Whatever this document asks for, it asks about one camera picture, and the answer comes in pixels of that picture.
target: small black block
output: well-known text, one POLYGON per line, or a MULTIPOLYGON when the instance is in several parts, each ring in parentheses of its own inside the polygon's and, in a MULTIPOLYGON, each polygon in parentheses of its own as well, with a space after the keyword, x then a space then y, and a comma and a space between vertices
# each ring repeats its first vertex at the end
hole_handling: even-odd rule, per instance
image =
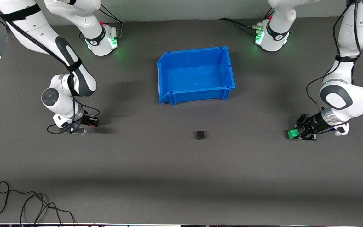
POLYGON ((196 132, 196 139, 205 139, 205 132, 204 131, 196 132))

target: gray table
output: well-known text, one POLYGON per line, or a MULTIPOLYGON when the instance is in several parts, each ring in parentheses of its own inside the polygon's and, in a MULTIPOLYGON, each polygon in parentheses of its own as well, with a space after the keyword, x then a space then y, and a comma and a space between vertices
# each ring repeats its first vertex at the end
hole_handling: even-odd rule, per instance
MULTIPOLYGON (((127 23, 120 49, 104 57, 76 27, 55 27, 98 82, 79 98, 102 111, 84 136, 46 132, 53 113, 40 95, 66 70, 10 34, 0 61, 0 180, 46 193, 78 222, 363 226, 363 116, 344 137, 292 141, 284 131, 317 111, 305 86, 333 63, 334 21, 298 19, 277 53, 225 21, 127 23), (230 98, 159 105, 158 58, 212 46, 229 47, 230 98)), ((354 75, 363 86, 363 56, 354 75)), ((19 221, 26 197, 12 194, 0 222, 19 221)), ((38 208, 29 204, 28 221, 38 208)), ((53 212, 44 221, 55 222, 53 212)))

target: blue bin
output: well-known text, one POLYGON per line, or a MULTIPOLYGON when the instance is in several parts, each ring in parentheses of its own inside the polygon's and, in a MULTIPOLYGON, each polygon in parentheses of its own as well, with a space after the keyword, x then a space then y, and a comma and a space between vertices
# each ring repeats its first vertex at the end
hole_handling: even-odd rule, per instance
POLYGON ((226 100, 235 88, 228 47, 164 53, 158 60, 159 103, 226 100))

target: cable connector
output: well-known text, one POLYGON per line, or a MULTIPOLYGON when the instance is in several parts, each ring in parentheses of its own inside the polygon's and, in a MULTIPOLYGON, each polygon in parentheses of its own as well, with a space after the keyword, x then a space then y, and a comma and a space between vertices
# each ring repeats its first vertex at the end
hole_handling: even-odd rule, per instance
POLYGON ((262 26, 261 25, 252 25, 252 29, 262 30, 262 26))

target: green block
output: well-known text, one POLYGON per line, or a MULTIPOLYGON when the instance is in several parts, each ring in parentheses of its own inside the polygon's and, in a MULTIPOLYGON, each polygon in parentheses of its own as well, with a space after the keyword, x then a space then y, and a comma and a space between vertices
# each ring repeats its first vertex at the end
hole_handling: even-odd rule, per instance
POLYGON ((288 131, 289 138, 295 138, 299 135, 298 129, 291 129, 288 131))

